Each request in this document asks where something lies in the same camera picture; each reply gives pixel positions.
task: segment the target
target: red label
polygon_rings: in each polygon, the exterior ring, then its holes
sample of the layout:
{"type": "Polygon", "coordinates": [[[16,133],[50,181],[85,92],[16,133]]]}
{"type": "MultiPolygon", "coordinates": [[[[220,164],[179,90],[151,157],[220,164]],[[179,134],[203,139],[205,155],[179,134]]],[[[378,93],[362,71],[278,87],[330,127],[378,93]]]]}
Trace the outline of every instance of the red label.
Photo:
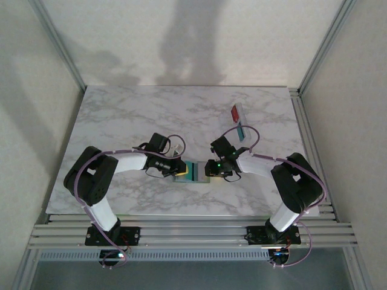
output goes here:
{"type": "Polygon", "coordinates": [[[231,115],[232,115],[232,120],[234,120],[234,123],[237,123],[239,120],[239,114],[235,105],[231,109],[231,115]]]}

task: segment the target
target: cable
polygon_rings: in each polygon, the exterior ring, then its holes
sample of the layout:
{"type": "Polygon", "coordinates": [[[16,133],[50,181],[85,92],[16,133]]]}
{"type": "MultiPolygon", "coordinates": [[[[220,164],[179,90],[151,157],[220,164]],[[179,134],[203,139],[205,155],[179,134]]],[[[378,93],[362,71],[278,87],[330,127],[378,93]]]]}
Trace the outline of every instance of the cable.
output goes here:
{"type": "MultiPolygon", "coordinates": [[[[304,257],[302,257],[302,258],[299,259],[298,261],[295,261],[295,262],[290,263],[290,264],[282,264],[282,265],[279,265],[278,268],[286,268],[286,267],[295,266],[295,265],[301,263],[302,261],[304,261],[304,260],[309,256],[310,252],[312,251],[313,240],[312,240],[312,235],[311,235],[309,229],[308,229],[307,226],[304,225],[302,222],[298,222],[298,224],[299,224],[299,225],[302,225],[303,228],[307,231],[307,234],[308,234],[308,237],[309,237],[309,250],[308,250],[307,254],[304,255],[304,257]]],[[[277,268],[277,267],[276,267],[276,264],[273,264],[273,263],[271,263],[271,262],[269,262],[269,263],[272,264],[274,268],[277,268]]]]}
{"type": "Polygon", "coordinates": [[[230,132],[230,131],[233,131],[233,130],[235,130],[235,129],[237,129],[237,128],[242,128],[242,127],[244,127],[244,128],[249,128],[249,129],[253,130],[253,131],[256,133],[256,135],[257,135],[256,141],[255,141],[254,144],[251,145],[250,148],[249,148],[249,152],[251,153],[252,150],[253,150],[253,148],[258,144],[259,139],[261,139],[261,136],[260,136],[258,130],[255,129],[254,127],[252,127],[252,126],[250,126],[250,125],[240,125],[240,126],[235,126],[235,127],[232,127],[231,129],[225,131],[225,132],[221,135],[221,137],[222,137],[222,136],[225,136],[225,134],[227,134],[227,133],[230,132]]]}
{"type": "Polygon", "coordinates": [[[170,139],[170,137],[177,137],[181,140],[181,142],[183,142],[183,151],[181,151],[181,153],[179,155],[175,155],[174,157],[182,156],[183,153],[186,151],[186,142],[184,141],[183,137],[180,135],[177,135],[177,134],[172,134],[172,135],[169,135],[167,138],[170,139]]]}
{"type": "Polygon", "coordinates": [[[239,176],[239,178],[236,180],[228,180],[226,177],[224,177],[223,179],[226,180],[227,182],[231,183],[231,182],[238,181],[242,178],[242,176],[238,172],[235,172],[235,174],[239,176]]]}
{"type": "Polygon", "coordinates": [[[306,225],[304,225],[302,222],[299,222],[300,218],[307,212],[309,212],[309,210],[311,210],[312,208],[314,207],[317,207],[321,202],[324,201],[324,199],[327,197],[327,188],[325,186],[325,184],[321,181],[320,178],[318,178],[315,174],[311,173],[309,170],[301,167],[300,165],[294,163],[294,162],[291,162],[287,159],[282,159],[282,158],[273,158],[273,157],[270,157],[270,156],[266,156],[266,155],[260,155],[260,154],[253,154],[254,157],[257,157],[257,158],[262,158],[262,159],[267,159],[267,160],[273,160],[273,161],[280,161],[280,162],[284,162],[284,163],[287,163],[295,168],[297,168],[298,170],[300,170],[301,172],[304,172],[306,175],[308,175],[309,177],[313,178],[315,181],[317,181],[317,183],[321,186],[322,188],[322,197],[317,201],[315,202],[314,204],[310,205],[309,207],[305,208],[302,213],[299,214],[299,216],[294,220],[293,224],[294,225],[302,225],[305,230],[307,231],[307,234],[308,234],[308,237],[309,237],[309,241],[310,241],[310,244],[309,244],[309,250],[308,250],[308,253],[303,257],[301,258],[300,260],[298,260],[297,262],[294,262],[294,263],[291,263],[291,264],[283,264],[281,265],[281,268],[284,268],[284,267],[290,267],[290,266],[294,266],[294,265],[297,265],[298,263],[301,263],[303,260],[305,260],[311,250],[312,250],[312,244],[313,244],[313,241],[312,241],[312,236],[310,234],[310,231],[309,229],[307,228],[306,225]]]}
{"type": "Polygon", "coordinates": [[[95,161],[96,159],[98,159],[99,157],[103,156],[103,155],[113,155],[113,154],[122,154],[122,153],[144,153],[144,154],[151,154],[151,155],[155,155],[155,156],[159,156],[159,157],[162,157],[162,158],[166,158],[166,159],[176,159],[176,158],[179,158],[182,156],[182,154],[184,153],[184,151],[186,150],[186,142],[184,141],[184,139],[179,136],[179,135],[176,135],[176,134],[173,134],[173,135],[170,135],[169,137],[178,137],[180,138],[180,140],[183,142],[183,151],[178,154],[178,155],[175,155],[175,156],[172,156],[172,157],[169,157],[169,156],[164,156],[162,154],[159,154],[159,153],[155,153],[155,152],[148,152],[148,151],[144,151],[144,150],[132,150],[132,149],[123,149],[123,150],[116,150],[116,151],[103,151],[103,152],[100,152],[96,155],[94,155],[92,158],[90,158],[88,161],[86,161],[84,163],[84,165],[82,165],[82,167],[79,169],[76,177],[75,177],[75,181],[74,181],[74,197],[75,199],[77,200],[77,202],[82,206],[82,208],[85,210],[86,214],[89,216],[90,220],[91,220],[91,223],[98,229],[98,231],[100,232],[100,234],[105,238],[105,240],[108,241],[108,243],[110,243],[114,248],[116,248],[117,250],[120,251],[120,253],[123,254],[123,257],[125,258],[123,263],[122,264],[117,264],[115,266],[110,266],[109,268],[110,269],[113,269],[113,268],[118,268],[118,267],[121,267],[123,265],[125,265],[127,262],[128,262],[128,259],[127,259],[127,255],[125,253],[124,250],[122,250],[118,245],[116,245],[104,232],[104,230],[100,227],[100,225],[96,222],[95,218],[93,217],[92,213],[90,212],[90,210],[88,209],[88,206],[86,204],[86,202],[84,200],[82,200],[80,197],[79,197],[79,194],[78,194],[78,184],[79,184],[79,179],[80,179],[80,176],[82,175],[82,173],[85,171],[85,169],[93,162],[95,161]]]}

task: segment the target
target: teal object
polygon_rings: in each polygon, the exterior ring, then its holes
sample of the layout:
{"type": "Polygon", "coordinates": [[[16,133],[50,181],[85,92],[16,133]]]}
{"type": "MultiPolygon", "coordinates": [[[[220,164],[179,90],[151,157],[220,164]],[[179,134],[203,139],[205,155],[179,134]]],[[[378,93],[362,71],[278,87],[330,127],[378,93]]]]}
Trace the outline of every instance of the teal object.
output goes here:
{"type": "Polygon", "coordinates": [[[206,162],[193,162],[184,160],[188,167],[188,173],[174,177],[174,182],[179,183],[210,183],[210,178],[205,174],[206,162]]]}

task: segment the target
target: table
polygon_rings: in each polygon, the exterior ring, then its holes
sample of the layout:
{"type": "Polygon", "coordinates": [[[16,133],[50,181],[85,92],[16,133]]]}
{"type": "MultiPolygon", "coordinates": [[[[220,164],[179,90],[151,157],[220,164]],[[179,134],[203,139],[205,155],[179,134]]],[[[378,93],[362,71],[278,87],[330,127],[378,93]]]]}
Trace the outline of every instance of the table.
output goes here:
{"type": "MultiPolygon", "coordinates": [[[[83,213],[63,179],[90,145],[130,149],[149,141],[154,132],[179,134],[187,143],[187,160],[214,159],[210,143],[227,129],[222,120],[236,102],[261,134],[255,153],[304,154],[287,88],[88,86],[46,212],[83,213]]],[[[232,134],[227,138],[235,140],[232,134]]],[[[272,180],[249,173],[234,183],[212,178],[209,184],[177,184],[144,171],[123,172],[114,175],[107,197],[116,214],[267,216],[281,203],[272,180]]],[[[318,209],[310,215],[317,216],[318,209]]]]}

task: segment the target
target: black mounting bracket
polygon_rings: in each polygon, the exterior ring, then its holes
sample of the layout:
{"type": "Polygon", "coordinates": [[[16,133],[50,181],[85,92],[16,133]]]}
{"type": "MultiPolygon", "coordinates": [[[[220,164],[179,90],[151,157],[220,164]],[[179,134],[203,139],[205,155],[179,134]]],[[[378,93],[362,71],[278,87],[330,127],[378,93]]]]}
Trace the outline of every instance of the black mounting bracket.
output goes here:
{"type": "Polygon", "coordinates": [[[298,227],[296,226],[290,226],[277,238],[276,241],[269,238],[264,225],[246,227],[246,230],[247,234],[244,236],[244,239],[249,243],[249,245],[287,245],[288,243],[293,245],[301,244],[300,234],[298,232],[298,227]]]}
{"type": "MultiPolygon", "coordinates": [[[[113,242],[117,246],[137,246],[140,240],[140,227],[119,227],[117,237],[113,242]]],[[[110,243],[94,226],[87,229],[86,246],[110,246],[110,243]]]]}

